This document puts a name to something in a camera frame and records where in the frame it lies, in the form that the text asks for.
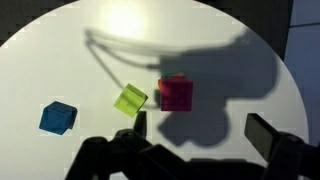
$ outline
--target table surface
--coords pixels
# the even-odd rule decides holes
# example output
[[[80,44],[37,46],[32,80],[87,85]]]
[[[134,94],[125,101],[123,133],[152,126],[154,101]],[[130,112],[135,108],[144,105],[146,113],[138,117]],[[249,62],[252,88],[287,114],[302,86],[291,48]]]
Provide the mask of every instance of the table surface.
[[[149,99],[147,140],[182,157],[244,158],[266,165],[244,136],[247,113],[306,142],[296,84],[248,27],[187,0],[83,0],[36,19],[0,48],[0,178],[63,179],[91,136],[111,140],[134,119],[113,107],[131,83]],[[183,71],[192,112],[161,112],[157,80]],[[73,130],[40,130],[43,108],[78,109]]]

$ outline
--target cube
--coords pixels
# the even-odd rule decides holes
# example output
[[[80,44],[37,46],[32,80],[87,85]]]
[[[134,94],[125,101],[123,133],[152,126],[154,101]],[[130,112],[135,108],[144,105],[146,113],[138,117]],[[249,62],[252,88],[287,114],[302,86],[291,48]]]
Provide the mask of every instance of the cube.
[[[114,107],[133,117],[142,105],[146,102],[148,96],[131,84],[128,84],[114,103]]]
[[[193,82],[185,77],[162,77],[161,111],[191,111]]]
[[[73,128],[77,112],[75,107],[55,101],[44,108],[39,128],[62,135]]]

